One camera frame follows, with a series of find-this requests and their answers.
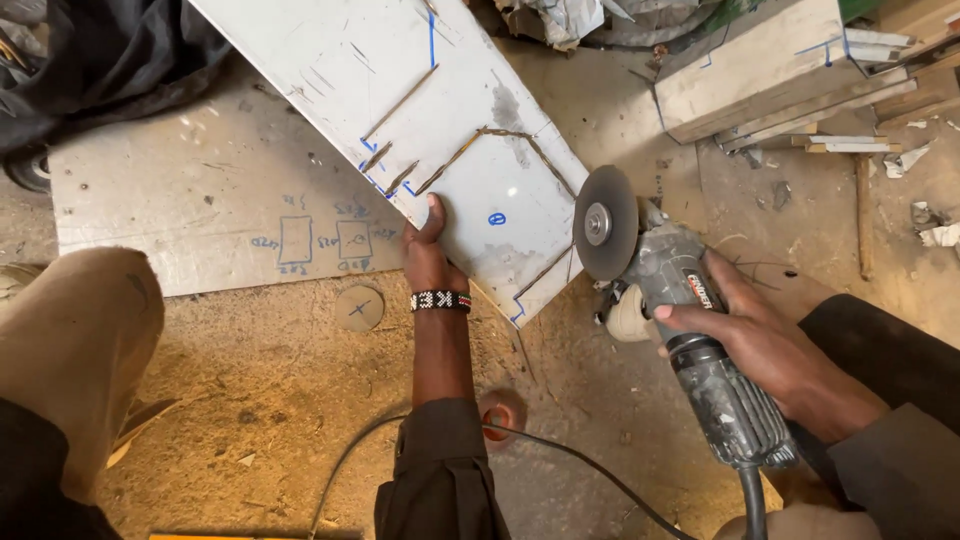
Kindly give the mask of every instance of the dusty floor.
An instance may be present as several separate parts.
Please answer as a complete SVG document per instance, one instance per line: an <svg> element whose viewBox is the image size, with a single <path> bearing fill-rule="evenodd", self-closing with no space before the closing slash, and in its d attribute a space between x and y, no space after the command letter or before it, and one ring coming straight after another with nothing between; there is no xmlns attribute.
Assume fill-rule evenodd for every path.
<svg viewBox="0 0 960 540"><path fill-rule="evenodd" d="M858 276L853 166L843 156L766 152L767 166L751 170L702 148L709 238L744 234L813 277L960 345L950 324L960 314L953 300L960 298L960 259L951 249L921 247L908 209L926 200L960 211L960 133L946 118L891 134L906 148L936 140L903 179L888 180L882 170L873 179L874 282ZM792 189L781 211L770 204L778 181ZM0 262L49 261L55 237L49 198L0 181ZM333 321L337 294L358 283L385 299L383 321L367 334ZM710 538L742 511L735 474L713 462L669 366L649 343L614 343L593 326L586 276L521 332L531 370L514 353L502 317L477 304L470 329L478 392L515 388L529 405L529 431L594 456L688 533ZM120 533L303 536L347 442L407 399L413 344L405 305L398 272L169 299L140 397L182 402L103 475L102 506ZM325 513L324 528L337 531L331 537L372 537L375 488L390 475L395 432L372 437L343 471ZM251 467L237 463L250 453ZM665 537L572 458L520 443L493 456L492 467L515 538Z"/></svg>

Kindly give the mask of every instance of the angle grinder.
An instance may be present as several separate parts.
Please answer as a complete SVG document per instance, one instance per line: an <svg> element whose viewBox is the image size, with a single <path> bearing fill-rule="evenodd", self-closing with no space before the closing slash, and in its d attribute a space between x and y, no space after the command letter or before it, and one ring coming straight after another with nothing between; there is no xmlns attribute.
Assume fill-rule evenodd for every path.
<svg viewBox="0 0 960 540"><path fill-rule="evenodd" d="M701 266L706 248L698 235L671 221L650 201L637 198L627 177L612 165L595 170L581 188L573 239L593 278L639 285L645 313L661 305L699 305L726 312ZM740 475L748 539L765 538L758 467L797 462L780 410L740 373L719 341L660 323L657 328L713 455Z"/></svg>

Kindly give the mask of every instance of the round wooden disc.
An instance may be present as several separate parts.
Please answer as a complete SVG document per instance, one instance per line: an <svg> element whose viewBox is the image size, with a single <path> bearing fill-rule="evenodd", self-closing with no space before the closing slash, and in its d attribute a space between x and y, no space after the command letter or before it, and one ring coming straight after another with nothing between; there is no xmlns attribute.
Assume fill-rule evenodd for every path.
<svg viewBox="0 0 960 540"><path fill-rule="evenodd" d="M340 293L334 314L349 331L369 331L383 318L383 299L375 290L357 285Z"/></svg>

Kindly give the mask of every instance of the cutting disc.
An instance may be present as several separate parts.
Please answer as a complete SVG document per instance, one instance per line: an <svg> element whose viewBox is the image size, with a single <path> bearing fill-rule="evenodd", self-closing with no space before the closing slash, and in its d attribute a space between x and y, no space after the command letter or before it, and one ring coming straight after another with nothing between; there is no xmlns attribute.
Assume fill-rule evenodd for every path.
<svg viewBox="0 0 960 540"><path fill-rule="evenodd" d="M596 209L600 209L596 203L606 209L603 217L608 231L600 233L605 240L598 238L595 228L592 234L588 231L588 216L596 216ZM587 273L599 281L619 277L634 256L638 228L636 196L627 176L613 165L604 165L590 173L577 195L573 214L573 241Z"/></svg>

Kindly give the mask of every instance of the human hand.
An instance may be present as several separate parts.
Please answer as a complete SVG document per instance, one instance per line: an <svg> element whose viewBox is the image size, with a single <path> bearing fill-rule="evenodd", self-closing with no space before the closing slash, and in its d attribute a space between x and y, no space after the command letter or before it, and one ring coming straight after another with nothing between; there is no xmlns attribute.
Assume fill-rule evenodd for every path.
<svg viewBox="0 0 960 540"><path fill-rule="evenodd" d="M410 290L452 290L469 293L467 276L446 260L443 248L437 243L446 226L444 202L436 193L427 193L426 204L430 207L430 215L427 216L423 228L417 231L408 221L400 243L403 274L407 277Z"/></svg>
<svg viewBox="0 0 960 540"><path fill-rule="evenodd" d="M659 306L654 317L660 323L720 341L733 363L770 394L785 417L826 443L841 441L889 412L876 394L786 322L729 261L707 250L703 262L730 314L700 306ZM660 353L666 356L664 348Z"/></svg>

